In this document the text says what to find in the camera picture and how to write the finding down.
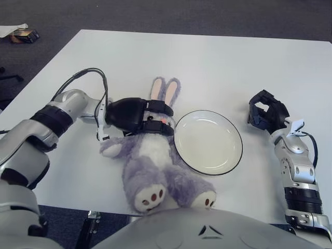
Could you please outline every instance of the small box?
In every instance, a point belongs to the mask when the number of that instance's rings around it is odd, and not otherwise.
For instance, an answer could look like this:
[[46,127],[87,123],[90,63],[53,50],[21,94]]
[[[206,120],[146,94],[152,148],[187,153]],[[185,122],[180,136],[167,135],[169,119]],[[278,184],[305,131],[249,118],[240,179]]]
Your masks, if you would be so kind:
[[39,34],[36,30],[18,29],[8,35],[12,43],[34,43]]

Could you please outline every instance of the white table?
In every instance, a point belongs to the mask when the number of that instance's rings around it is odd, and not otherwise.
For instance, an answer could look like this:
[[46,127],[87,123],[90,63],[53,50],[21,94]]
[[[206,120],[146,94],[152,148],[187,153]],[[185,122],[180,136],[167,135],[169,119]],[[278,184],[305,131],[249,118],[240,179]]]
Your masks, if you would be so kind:
[[[0,124],[10,129],[30,118],[63,82],[86,67],[105,72],[113,100],[147,98],[156,76],[177,77],[183,86],[174,106],[177,120],[192,110],[213,110],[229,118],[243,139],[240,164],[226,175],[206,177],[217,189],[216,208],[284,223],[273,145],[267,132],[246,123],[250,98],[266,89],[292,117],[303,117],[305,130],[315,136],[316,176],[325,214],[332,218],[331,58],[331,44],[322,41],[81,30],[1,113]],[[103,93],[97,74],[70,88],[93,98]],[[35,189],[40,204],[132,214],[122,190],[123,162],[99,154],[95,130],[95,125],[78,120],[49,153],[50,170]],[[110,134],[121,133],[112,128]]]

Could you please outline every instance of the floor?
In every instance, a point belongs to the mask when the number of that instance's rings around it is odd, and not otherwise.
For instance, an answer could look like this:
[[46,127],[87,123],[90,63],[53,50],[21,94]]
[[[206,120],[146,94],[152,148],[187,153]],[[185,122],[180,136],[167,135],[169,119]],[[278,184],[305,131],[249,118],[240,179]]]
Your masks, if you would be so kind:
[[[25,81],[0,81],[4,109],[80,29],[251,36],[331,41],[331,0],[1,0],[0,25],[27,23],[40,39],[11,44],[0,39],[0,67]],[[41,207],[49,237],[73,248],[86,211]],[[103,214],[93,243],[120,229],[127,216]],[[62,228],[69,228],[67,233]]]

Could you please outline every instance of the plush toy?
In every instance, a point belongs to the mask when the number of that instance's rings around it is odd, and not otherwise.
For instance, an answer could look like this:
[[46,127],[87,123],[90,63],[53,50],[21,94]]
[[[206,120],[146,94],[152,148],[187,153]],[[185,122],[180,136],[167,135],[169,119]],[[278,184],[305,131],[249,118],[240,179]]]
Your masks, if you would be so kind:
[[[167,85],[163,78],[153,82],[152,100],[162,100],[172,107],[181,89],[173,78]],[[175,127],[174,119],[161,113],[145,112],[145,120],[159,120]],[[178,155],[174,136],[139,133],[112,137],[102,144],[105,157],[126,158],[122,180],[128,203],[138,212],[146,213],[161,202],[172,200],[179,207],[210,208],[216,199],[213,185],[192,173]]]

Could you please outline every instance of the white paper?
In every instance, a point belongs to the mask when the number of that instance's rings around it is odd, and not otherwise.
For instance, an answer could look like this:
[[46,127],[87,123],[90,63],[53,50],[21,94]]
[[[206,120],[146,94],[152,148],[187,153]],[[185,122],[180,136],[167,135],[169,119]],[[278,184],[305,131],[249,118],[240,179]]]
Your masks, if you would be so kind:
[[17,29],[27,29],[27,24],[14,25],[14,26],[0,26],[0,38],[4,38],[9,35],[11,32]]

